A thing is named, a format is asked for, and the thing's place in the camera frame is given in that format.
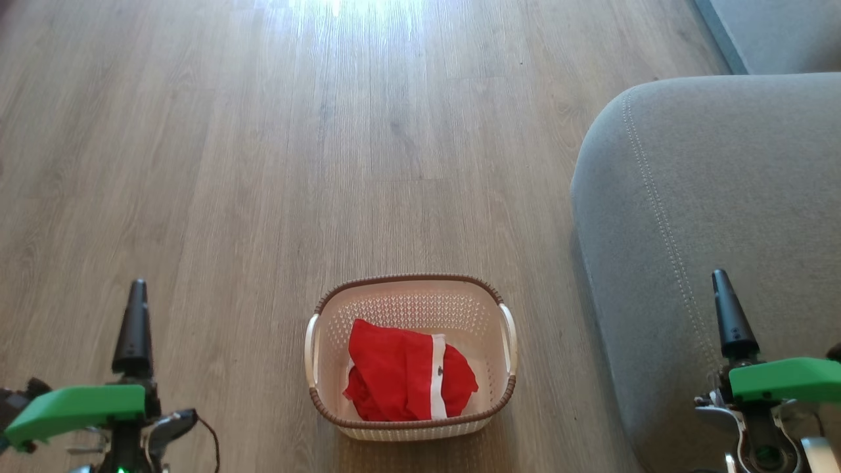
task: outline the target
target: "white stripe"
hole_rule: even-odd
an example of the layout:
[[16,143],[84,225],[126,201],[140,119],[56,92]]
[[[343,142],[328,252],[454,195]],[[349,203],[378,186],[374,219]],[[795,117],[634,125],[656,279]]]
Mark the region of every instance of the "white stripe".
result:
[[441,384],[444,381],[444,350],[447,343],[441,334],[432,335],[432,377],[429,387],[429,402],[432,420],[446,419],[447,408],[441,397]]

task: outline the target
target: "red cloth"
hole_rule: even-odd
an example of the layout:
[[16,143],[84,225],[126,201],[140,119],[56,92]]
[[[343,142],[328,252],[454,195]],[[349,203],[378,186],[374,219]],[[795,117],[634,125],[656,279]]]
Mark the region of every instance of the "red cloth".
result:
[[435,377],[441,377],[440,399],[447,417],[456,417],[479,390],[468,361],[451,345],[441,366],[433,366],[434,337],[398,328],[353,322],[348,350],[353,367],[345,397],[366,421],[417,421],[433,418]]

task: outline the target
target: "basket rim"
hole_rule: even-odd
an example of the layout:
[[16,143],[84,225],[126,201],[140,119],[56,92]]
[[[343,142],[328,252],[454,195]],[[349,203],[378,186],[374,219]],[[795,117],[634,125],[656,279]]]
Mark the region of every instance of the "basket rim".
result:
[[[354,279],[348,281],[343,284],[339,284],[334,287],[332,290],[328,291],[324,297],[319,300],[318,305],[315,307],[315,314],[317,316],[321,315],[321,311],[325,308],[330,299],[332,299],[336,294],[342,292],[343,290],[348,290],[351,288],[356,288],[364,285],[369,284],[382,284],[382,283],[399,283],[404,281],[422,281],[422,280],[435,280],[435,281],[460,281],[464,283],[471,283],[479,286],[480,288],[484,289],[485,291],[490,294],[491,297],[494,298],[497,305],[504,304],[505,302],[502,300],[502,296],[496,289],[493,288],[490,284],[483,281],[482,279],[477,279],[472,276],[467,276],[466,274],[448,274],[448,273],[413,273],[413,274],[395,274],[391,276],[374,276],[371,278],[361,278],[361,279]],[[477,412],[475,414],[470,414],[467,416],[456,416],[456,417],[448,417],[446,419],[438,419],[438,420],[424,420],[424,421],[409,421],[409,422],[368,422],[368,421],[354,421],[354,420],[346,420],[337,417],[335,414],[327,410],[324,406],[324,402],[321,401],[321,398],[318,394],[318,389],[314,387],[309,388],[309,397],[312,399],[313,405],[315,409],[323,416],[325,419],[330,421],[331,423],[335,424],[341,428],[353,428],[353,429],[369,429],[369,430],[406,430],[406,429],[417,429],[417,428],[439,428],[439,427],[448,427],[451,425],[457,425],[460,423],[472,423],[477,421],[483,421],[494,416],[497,412],[501,411],[508,401],[511,399],[511,395],[514,393],[514,386],[516,385],[517,377],[516,375],[509,375],[508,376],[508,384],[505,386],[505,392],[502,394],[500,399],[489,409]]]

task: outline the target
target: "green bracket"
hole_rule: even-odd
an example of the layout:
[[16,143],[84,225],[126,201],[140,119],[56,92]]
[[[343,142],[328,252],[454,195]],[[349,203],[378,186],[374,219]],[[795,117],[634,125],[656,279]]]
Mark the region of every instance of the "green bracket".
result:
[[730,370],[733,396],[743,401],[841,403],[841,363],[789,358]]
[[38,396],[3,437],[18,451],[26,443],[46,442],[62,433],[100,426],[111,420],[145,418],[145,390],[140,385],[73,386]]

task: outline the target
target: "laundry basket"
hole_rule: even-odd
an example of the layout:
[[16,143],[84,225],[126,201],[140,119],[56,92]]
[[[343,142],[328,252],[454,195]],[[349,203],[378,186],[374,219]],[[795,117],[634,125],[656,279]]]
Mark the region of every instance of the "laundry basket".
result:
[[[476,374],[461,416],[414,422],[367,422],[342,392],[347,388],[347,344],[356,319],[380,327],[443,333]],[[325,295],[309,320],[304,344],[309,395],[318,412],[349,437],[409,441],[476,432],[514,392],[517,336],[500,295],[485,282],[454,274],[360,279]]]

